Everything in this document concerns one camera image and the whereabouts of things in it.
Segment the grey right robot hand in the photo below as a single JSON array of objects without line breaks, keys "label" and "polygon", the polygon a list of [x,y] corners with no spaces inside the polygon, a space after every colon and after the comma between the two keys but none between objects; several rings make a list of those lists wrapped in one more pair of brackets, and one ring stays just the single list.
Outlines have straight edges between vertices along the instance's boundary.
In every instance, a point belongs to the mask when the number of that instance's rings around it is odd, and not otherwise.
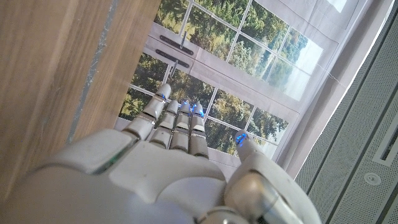
[{"label": "grey right robot hand", "polygon": [[319,223],[300,186],[244,130],[227,179],[208,158],[201,104],[162,85],[123,130],[103,129],[29,172],[2,223]]}]

